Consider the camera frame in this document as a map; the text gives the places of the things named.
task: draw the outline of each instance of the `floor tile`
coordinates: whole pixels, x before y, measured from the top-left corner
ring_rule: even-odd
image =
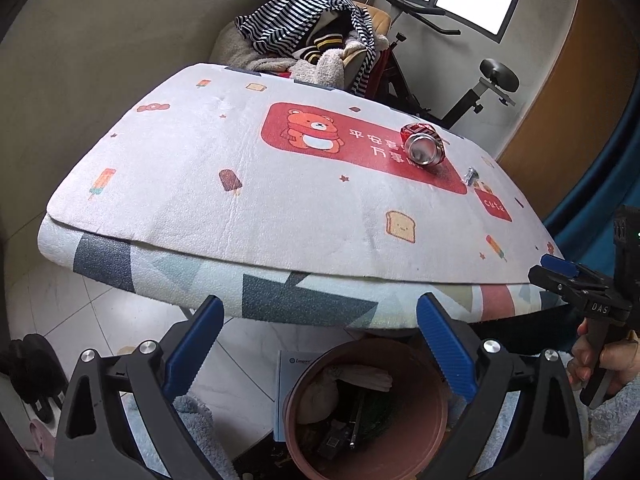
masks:
[[[22,230],[8,239],[4,245],[4,286],[9,288],[29,272]]]
[[[113,287],[111,285],[105,285],[101,282],[96,282],[91,278],[83,276],[84,284],[86,285],[86,291],[89,293],[89,299],[91,301],[95,300],[98,296],[103,295],[108,290],[111,290]]]
[[[107,343],[114,353],[147,339],[160,341],[172,324],[184,321],[178,306],[117,288],[92,301]]]
[[[234,459],[269,433],[273,401],[215,343],[191,391],[212,411],[222,447]]]
[[[353,338],[341,328],[235,318],[223,327],[218,341],[242,370],[274,399],[279,350],[326,352]]]
[[[22,339],[26,334],[36,332],[33,314],[31,313],[29,277],[27,275],[8,287],[6,315],[12,339]]]
[[[38,229],[44,212],[9,238],[4,247],[4,284],[9,287],[45,261],[38,250]]]
[[[56,351],[68,378],[71,378],[83,350],[94,348],[101,356],[111,355],[91,304],[49,332],[47,340]]]
[[[44,335],[89,303],[82,276],[49,261],[29,271],[29,292],[36,330]]]
[[[27,455],[45,478],[53,478],[53,468],[43,457],[33,451],[28,451]]]

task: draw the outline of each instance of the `box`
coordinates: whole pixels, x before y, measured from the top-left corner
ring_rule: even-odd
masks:
[[[309,368],[311,363],[322,354],[318,352],[278,352],[278,367],[276,368],[276,398],[274,402],[273,439],[284,442],[284,400],[293,389],[296,381]]]

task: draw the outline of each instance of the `blue curtain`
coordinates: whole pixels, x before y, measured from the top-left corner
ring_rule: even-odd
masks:
[[[567,260],[612,275],[613,213],[621,204],[640,207],[640,75],[604,149],[545,226]]]

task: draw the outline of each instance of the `bear illustration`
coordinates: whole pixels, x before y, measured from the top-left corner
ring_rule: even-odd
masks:
[[[289,124],[282,136],[296,148],[338,153],[340,146],[344,146],[331,117],[289,110],[287,122]]]

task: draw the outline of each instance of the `shoe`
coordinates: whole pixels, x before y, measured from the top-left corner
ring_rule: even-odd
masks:
[[[51,397],[62,410],[69,382],[56,351],[40,334],[27,334],[22,340],[22,345],[26,352],[27,373],[31,381],[44,396]]]
[[[20,398],[31,406],[36,416],[45,424],[53,421],[53,410],[47,397],[31,381],[27,372],[26,352],[23,342],[14,339],[9,343],[9,358],[12,361],[11,385]]]

